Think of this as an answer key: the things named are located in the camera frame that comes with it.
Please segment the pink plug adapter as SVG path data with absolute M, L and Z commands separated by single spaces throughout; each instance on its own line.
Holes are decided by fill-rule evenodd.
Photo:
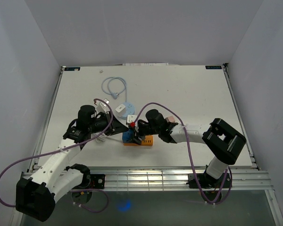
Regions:
M 175 123 L 175 119 L 174 119 L 173 116 L 168 116 L 168 117 L 166 117 L 166 121 L 167 121 L 167 122 L 170 122 L 170 123 Z

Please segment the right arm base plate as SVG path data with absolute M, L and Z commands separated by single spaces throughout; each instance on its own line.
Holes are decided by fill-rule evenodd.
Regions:
M 202 189 L 219 188 L 222 184 L 225 173 L 222 174 L 221 178 L 218 180 L 206 178 L 204 173 L 197 173 L 197 179 Z M 198 188 L 194 174 L 188 174 L 188 182 L 186 183 L 189 188 Z M 225 182 L 223 188 L 229 188 L 231 184 L 231 178 L 229 173 L 226 174 Z

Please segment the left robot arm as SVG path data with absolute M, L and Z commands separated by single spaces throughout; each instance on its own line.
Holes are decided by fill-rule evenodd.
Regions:
M 70 190 L 92 193 L 90 169 L 82 164 L 70 165 L 71 160 L 84 148 L 93 134 L 111 136 L 128 131 L 112 112 L 97 112 L 92 105 L 83 105 L 78 116 L 68 126 L 58 147 L 58 152 L 28 179 L 16 185 L 16 210 L 41 222 L 46 221 L 56 203 Z

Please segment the blue cube socket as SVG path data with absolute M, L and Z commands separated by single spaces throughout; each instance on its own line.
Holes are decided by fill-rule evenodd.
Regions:
M 133 137 L 134 137 L 134 131 L 128 130 L 122 134 L 122 141 L 123 143 L 131 143 Z

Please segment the light blue wall plug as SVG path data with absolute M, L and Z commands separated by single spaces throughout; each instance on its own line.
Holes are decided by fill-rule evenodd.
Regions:
M 117 93 L 117 92 L 113 92 L 111 95 L 112 95 L 112 97 L 113 97 L 114 99 L 117 99 L 120 94 Z

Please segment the white usb charger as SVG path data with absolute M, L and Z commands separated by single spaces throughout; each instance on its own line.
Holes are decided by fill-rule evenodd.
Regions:
M 117 117 L 121 118 L 126 112 L 126 106 L 124 104 L 120 104 L 118 107 L 116 107 L 115 111 Z

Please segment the round light blue socket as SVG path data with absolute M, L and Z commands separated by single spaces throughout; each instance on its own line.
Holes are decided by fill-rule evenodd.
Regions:
M 125 111 L 121 114 L 121 119 L 126 119 L 128 115 L 135 115 L 135 106 L 130 102 L 123 102 Z

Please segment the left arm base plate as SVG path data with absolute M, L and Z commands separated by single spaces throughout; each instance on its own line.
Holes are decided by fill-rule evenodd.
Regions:
M 74 189 L 104 189 L 105 178 L 105 174 L 91 174 L 89 176 L 83 176 L 82 182 L 75 186 Z

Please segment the aluminium frame rail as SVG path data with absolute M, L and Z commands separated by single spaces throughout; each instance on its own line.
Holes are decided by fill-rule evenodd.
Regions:
M 91 169 L 92 174 L 104 174 L 105 191 L 188 191 L 190 169 Z M 267 171 L 232 169 L 232 190 L 272 190 Z

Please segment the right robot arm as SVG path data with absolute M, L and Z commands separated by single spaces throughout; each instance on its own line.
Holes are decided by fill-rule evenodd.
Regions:
M 182 125 L 173 116 L 163 117 L 156 109 L 146 113 L 146 120 L 135 118 L 129 121 L 127 143 L 141 145 L 147 136 L 157 135 L 166 143 L 182 142 L 206 144 L 214 158 L 198 179 L 206 187 L 215 187 L 223 173 L 234 165 L 246 144 L 246 138 L 235 128 L 220 118 L 215 118 L 209 125 Z

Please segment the orange power strip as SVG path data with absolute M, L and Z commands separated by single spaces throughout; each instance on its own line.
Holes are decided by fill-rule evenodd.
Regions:
M 146 136 L 144 139 L 141 140 L 140 144 L 134 142 L 126 142 L 123 143 L 125 146 L 153 146 L 153 136 Z

